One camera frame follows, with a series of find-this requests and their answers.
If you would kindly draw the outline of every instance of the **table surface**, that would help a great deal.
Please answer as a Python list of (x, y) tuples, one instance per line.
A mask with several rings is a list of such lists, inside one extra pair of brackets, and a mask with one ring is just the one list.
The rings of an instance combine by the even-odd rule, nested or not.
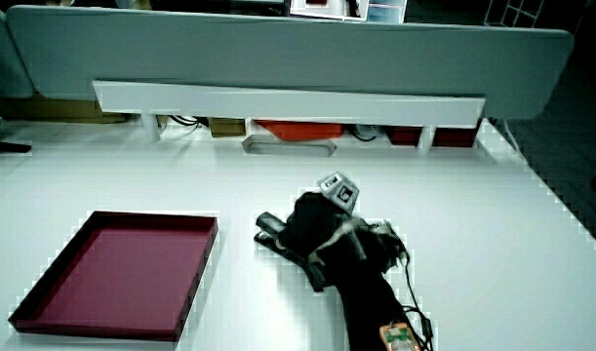
[[(596, 350), (596, 244), (490, 125), (480, 132), (485, 147), (419, 155), (384, 137), (344, 136), (330, 158), (249, 155), (241, 137), (174, 125), (147, 143), (140, 121), (7, 127), (33, 150), (0, 154), (0, 350), (175, 349), (18, 334), (7, 322), (95, 210), (219, 217), (176, 349), (347, 349), (336, 290), (313, 292), (297, 267), (253, 240), (259, 214), (286, 218), (303, 191), (335, 171), (360, 188), (355, 212), (390, 220), (411, 251), (436, 350)], [(386, 278), (409, 303), (400, 268)]]

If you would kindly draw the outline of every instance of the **table leg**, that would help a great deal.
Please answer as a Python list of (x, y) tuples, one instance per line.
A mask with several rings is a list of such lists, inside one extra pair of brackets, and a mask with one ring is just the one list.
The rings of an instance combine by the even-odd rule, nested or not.
[(157, 116), (149, 113), (141, 113), (141, 122), (146, 131), (148, 141), (159, 141), (159, 126), (157, 124)]
[(430, 151), (432, 147), (432, 141), (434, 140), (434, 133), (436, 132), (436, 126), (424, 126), (421, 130), (421, 136), (418, 140), (417, 150), (420, 154), (424, 155)]

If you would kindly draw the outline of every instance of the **red tray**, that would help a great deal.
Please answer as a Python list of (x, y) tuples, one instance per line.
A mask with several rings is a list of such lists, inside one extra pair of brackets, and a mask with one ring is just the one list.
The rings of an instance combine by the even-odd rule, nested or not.
[(178, 341), (214, 217), (94, 212), (9, 322), (18, 332)]

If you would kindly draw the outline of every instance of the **gray partition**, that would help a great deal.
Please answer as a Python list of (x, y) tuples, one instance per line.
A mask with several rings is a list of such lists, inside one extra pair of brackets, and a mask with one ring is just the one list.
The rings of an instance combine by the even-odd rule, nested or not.
[(30, 98), (35, 91), (0, 11), (0, 98)]
[(16, 6), (12, 34), (38, 92), (96, 99), (92, 81), (486, 97), (530, 119), (573, 46), (561, 30), (380, 24)]

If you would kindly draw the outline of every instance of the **wire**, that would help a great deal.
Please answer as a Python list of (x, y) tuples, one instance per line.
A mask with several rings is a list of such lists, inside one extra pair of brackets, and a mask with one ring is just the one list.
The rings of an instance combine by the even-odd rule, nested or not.
[(372, 140), (376, 139), (376, 137), (377, 137), (377, 136), (372, 136), (371, 138), (368, 138), (368, 139), (361, 138), (361, 137), (359, 137), (359, 136), (358, 136), (358, 134), (357, 134), (357, 133), (354, 131), (354, 127), (350, 128), (350, 129), (349, 129), (349, 132), (350, 132), (350, 133), (351, 133), (351, 134), (352, 134), (354, 137), (356, 137), (357, 139), (359, 139), (359, 140), (361, 140), (361, 141), (365, 141), (365, 142), (372, 141)]
[(508, 139), (510, 139), (512, 146), (514, 146), (514, 149), (516, 150), (516, 152), (518, 154), (521, 154), (521, 149), (519, 148), (519, 144), (516, 142), (516, 139), (514, 138), (512, 133), (510, 133), (510, 129), (508, 128), (508, 121), (503, 120), (503, 127), (505, 128), (505, 132), (508, 134)]
[(418, 336), (417, 332), (413, 329), (412, 326), (409, 327), (417, 337), (417, 343), (419, 344), (420, 349), (423, 351), (432, 351), (432, 337), (434, 336), (432, 333), (432, 324), (429, 318), (425, 317), (423, 312), (421, 312), (421, 310), (418, 308), (417, 298), (415, 297), (415, 292), (413, 291), (413, 286), (411, 285), (410, 274), (408, 272), (408, 266), (411, 263), (411, 256), (407, 251), (405, 251), (405, 254), (406, 263), (402, 261), (402, 264), (404, 265), (404, 271), (406, 272), (406, 283), (408, 284), (408, 290), (411, 292), (411, 298), (413, 299), (413, 303), (415, 304), (415, 306), (402, 305), (402, 308), (404, 310), (404, 313), (416, 312), (419, 315), (421, 319), (421, 331), (425, 340)]
[(197, 120), (188, 120), (182, 116), (175, 116), (175, 115), (168, 115), (174, 122), (186, 126), (186, 127), (193, 127), (200, 125), (200, 122)]

